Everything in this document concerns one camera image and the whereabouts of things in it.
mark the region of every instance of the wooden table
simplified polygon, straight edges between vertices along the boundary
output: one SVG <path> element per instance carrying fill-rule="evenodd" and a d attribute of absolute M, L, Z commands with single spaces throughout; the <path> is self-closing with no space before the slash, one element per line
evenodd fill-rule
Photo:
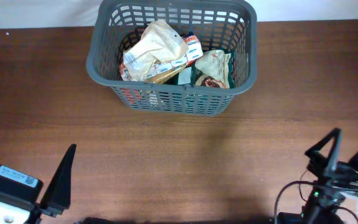
<path fill-rule="evenodd" d="M 48 185 L 78 145 L 71 207 L 43 224 L 271 216 L 332 128 L 358 150 L 358 21 L 259 23 L 257 81 L 215 118 L 126 107 L 85 70 L 92 31 L 0 30 L 0 164 Z M 280 210 L 302 205 L 294 187 Z"/>

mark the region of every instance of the cookie picture on package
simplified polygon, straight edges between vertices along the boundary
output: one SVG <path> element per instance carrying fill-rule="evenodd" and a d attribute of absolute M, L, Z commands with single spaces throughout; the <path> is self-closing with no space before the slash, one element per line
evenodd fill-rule
<path fill-rule="evenodd" d="M 227 86 L 225 86 L 223 82 L 216 80 L 213 77 L 211 77 L 209 75 L 205 75 L 205 74 L 200 76 L 200 78 L 198 79 L 198 82 L 200 82 L 200 83 L 196 83 L 196 85 L 199 85 L 199 86 L 227 88 Z"/>

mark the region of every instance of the crumpled wrapper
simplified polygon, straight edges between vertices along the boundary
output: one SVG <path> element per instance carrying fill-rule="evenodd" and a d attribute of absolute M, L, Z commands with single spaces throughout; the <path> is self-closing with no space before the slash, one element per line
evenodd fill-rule
<path fill-rule="evenodd" d="M 164 20 L 157 20 L 150 23 L 133 48 L 124 52 L 124 65 L 133 81 L 144 81 L 156 61 L 177 60 L 187 50 L 180 35 Z"/>

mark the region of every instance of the basket rim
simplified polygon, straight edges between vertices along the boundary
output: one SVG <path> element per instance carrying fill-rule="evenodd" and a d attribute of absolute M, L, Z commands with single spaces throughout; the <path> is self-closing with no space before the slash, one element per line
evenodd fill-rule
<path fill-rule="evenodd" d="M 177 85 L 158 85 L 153 83 L 145 82 L 134 82 L 134 81 L 120 81 L 120 80 L 108 80 L 101 77 L 93 67 L 93 59 L 96 54 L 96 48 L 98 47 L 98 40 L 100 30 L 104 20 L 104 16 L 110 12 L 111 6 L 117 6 L 122 3 L 120 0 L 110 1 L 103 0 L 99 7 L 98 18 L 95 23 L 94 31 L 91 38 L 91 44 L 89 47 L 89 53 L 86 58 L 86 70 L 88 75 L 100 85 L 111 86 L 116 88 L 129 88 L 129 89 L 142 89 L 150 91 L 179 91 L 179 92 L 198 92 L 206 94 L 218 94 L 218 95 L 238 95 L 249 90 L 255 83 L 257 78 L 257 15 L 255 9 L 245 0 L 184 0 L 183 2 L 216 2 L 216 3 L 235 3 L 240 7 L 243 7 L 250 14 L 250 53 L 249 53 L 249 76 L 248 79 L 239 87 L 231 89 L 220 89 L 220 88 L 209 88 L 205 86 L 177 86 Z"/>

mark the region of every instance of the plastic basket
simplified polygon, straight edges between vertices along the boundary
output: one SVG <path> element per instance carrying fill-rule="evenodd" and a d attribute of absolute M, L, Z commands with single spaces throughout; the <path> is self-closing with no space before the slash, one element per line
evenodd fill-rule
<path fill-rule="evenodd" d="M 152 21 L 164 19 L 179 34 L 190 31 L 204 51 L 235 51 L 232 77 L 235 88 L 158 85 L 122 81 L 122 53 L 136 44 Z M 214 116 L 232 99 L 247 91 L 257 77 L 256 13 L 244 0 L 108 1 L 99 8 L 86 60 L 90 77 L 110 86 L 133 109 Z"/>

